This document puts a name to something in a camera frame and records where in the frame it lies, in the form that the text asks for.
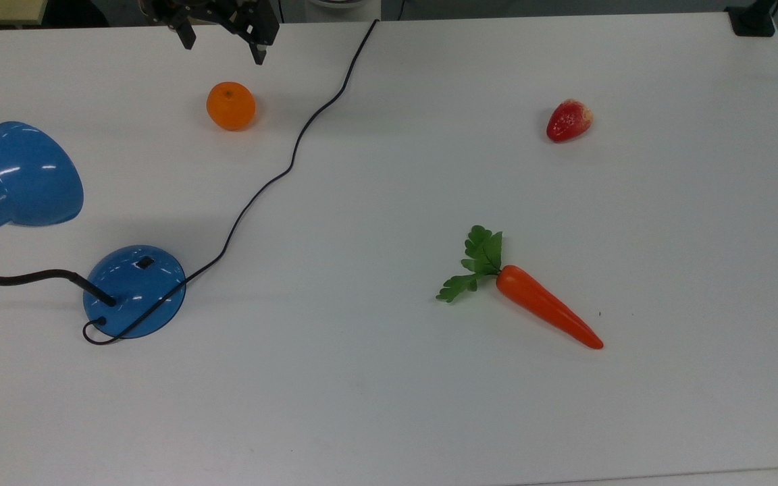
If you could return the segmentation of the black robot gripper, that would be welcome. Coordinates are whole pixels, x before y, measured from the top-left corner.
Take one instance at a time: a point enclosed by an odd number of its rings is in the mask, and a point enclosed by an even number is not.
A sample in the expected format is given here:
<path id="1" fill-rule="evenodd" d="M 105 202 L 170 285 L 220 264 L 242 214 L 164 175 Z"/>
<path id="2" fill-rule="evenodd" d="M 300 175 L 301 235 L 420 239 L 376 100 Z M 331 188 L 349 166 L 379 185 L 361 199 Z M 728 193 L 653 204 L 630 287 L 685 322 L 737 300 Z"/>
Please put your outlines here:
<path id="1" fill-rule="evenodd" d="M 149 21 L 176 32 L 186 50 L 197 40 L 192 20 L 220 25 L 247 41 L 256 65 L 263 65 L 279 30 L 269 1 L 140 1 L 139 7 Z"/>

